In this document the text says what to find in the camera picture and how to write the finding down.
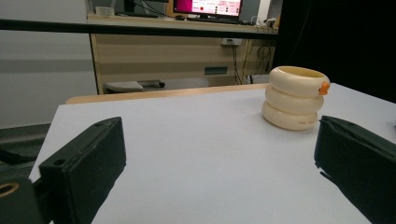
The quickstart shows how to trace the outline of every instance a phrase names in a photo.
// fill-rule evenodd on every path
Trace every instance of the floor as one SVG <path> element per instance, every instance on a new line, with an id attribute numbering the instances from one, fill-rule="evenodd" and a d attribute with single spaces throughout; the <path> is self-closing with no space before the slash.
<path id="1" fill-rule="evenodd" d="M 207 78 L 184 78 L 140 82 L 143 91 L 166 91 L 208 87 Z M 254 76 L 253 83 L 268 82 L 267 75 Z M 0 181 L 12 177 L 28 177 L 50 124 L 34 125 L 12 129 L 0 129 Z"/>

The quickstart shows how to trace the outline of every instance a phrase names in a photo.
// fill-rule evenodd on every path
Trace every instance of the electrical outlet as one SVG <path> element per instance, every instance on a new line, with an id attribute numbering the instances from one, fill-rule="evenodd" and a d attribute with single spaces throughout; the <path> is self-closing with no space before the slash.
<path id="1" fill-rule="evenodd" d="M 242 39 L 238 39 L 238 38 L 222 38 L 221 39 L 221 45 L 232 45 L 232 43 L 234 43 L 236 46 L 241 45 Z"/>

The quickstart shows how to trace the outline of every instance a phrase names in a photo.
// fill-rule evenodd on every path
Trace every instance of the stacked rings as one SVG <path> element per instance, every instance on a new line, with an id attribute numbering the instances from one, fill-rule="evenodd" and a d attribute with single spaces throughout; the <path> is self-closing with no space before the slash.
<path id="1" fill-rule="evenodd" d="M 323 96 L 330 80 L 315 70 L 279 66 L 269 74 L 262 115 L 271 123 L 289 130 L 306 130 L 318 121 Z"/>

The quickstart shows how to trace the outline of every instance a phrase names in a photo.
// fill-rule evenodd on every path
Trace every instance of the wooden desk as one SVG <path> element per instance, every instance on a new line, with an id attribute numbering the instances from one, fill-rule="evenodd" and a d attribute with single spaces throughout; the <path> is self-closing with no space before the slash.
<path id="1" fill-rule="evenodd" d="M 170 21 L 163 18 L 103 18 L 89 15 L 87 23 L 164 30 L 276 33 L 274 29 L 256 26 Z M 267 64 L 272 64 L 276 43 L 274 40 L 244 39 L 242 45 L 236 46 L 233 51 L 231 46 L 222 46 L 219 37 L 91 34 L 91 40 L 99 94 L 107 93 L 104 83 L 114 81 L 208 77 L 209 86 L 234 85 L 234 60 L 237 73 L 245 83 L 248 75 L 267 74 L 270 71 L 271 66 Z M 263 50 L 262 54 L 266 54 L 266 58 L 257 56 L 259 49 Z"/>

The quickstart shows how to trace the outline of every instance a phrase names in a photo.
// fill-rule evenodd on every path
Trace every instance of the white table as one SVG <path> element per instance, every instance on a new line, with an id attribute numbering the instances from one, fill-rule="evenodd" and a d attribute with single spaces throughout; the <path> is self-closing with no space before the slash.
<path id="1" fill-rule="evenodd" d="M 315 166 L 319 123 L 261 114 L 264 89 L 60 105 L 37 166 L 95 122 L 122 117 L 127 166 L 93 223 L 369 223 Z M 396 104 L 332 84 L 319 116 L 396 143 Z"/>

